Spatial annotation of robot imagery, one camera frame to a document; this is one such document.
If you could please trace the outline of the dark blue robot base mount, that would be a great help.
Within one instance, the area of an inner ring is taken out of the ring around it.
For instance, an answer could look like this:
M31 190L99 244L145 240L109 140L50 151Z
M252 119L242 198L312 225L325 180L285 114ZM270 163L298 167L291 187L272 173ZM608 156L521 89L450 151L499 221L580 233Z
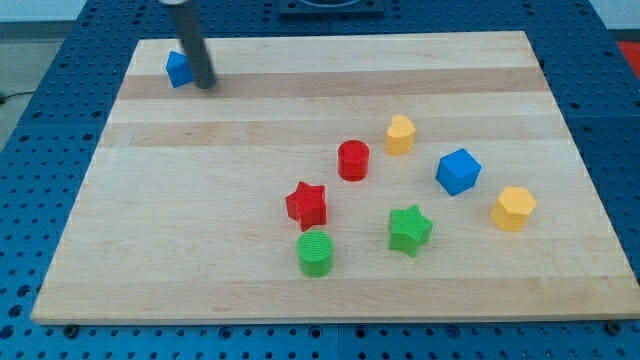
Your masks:
M386 0L278 0L279 18L374 15L385 12Z

